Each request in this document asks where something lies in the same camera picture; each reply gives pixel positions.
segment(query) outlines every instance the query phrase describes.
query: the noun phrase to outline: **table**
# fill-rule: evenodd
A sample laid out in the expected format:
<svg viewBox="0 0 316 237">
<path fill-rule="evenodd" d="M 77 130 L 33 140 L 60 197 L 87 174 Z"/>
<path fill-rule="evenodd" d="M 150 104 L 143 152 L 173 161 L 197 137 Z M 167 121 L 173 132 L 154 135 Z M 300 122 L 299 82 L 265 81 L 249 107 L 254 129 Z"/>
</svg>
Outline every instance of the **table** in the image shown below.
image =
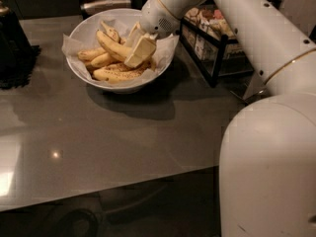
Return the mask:
<svg viewBox="0 0 316 237">
<path fill-rule="evenodd" d="M 179 46 L 170 68 L 131 95 L 76 77 L 61 51 L 80 16 L 25 20 L 41 53 L 30 84 L 0 90 L 0 210 L 218 165 L 222 134 L 243 106 L 210 88 Z"/>
</svg>

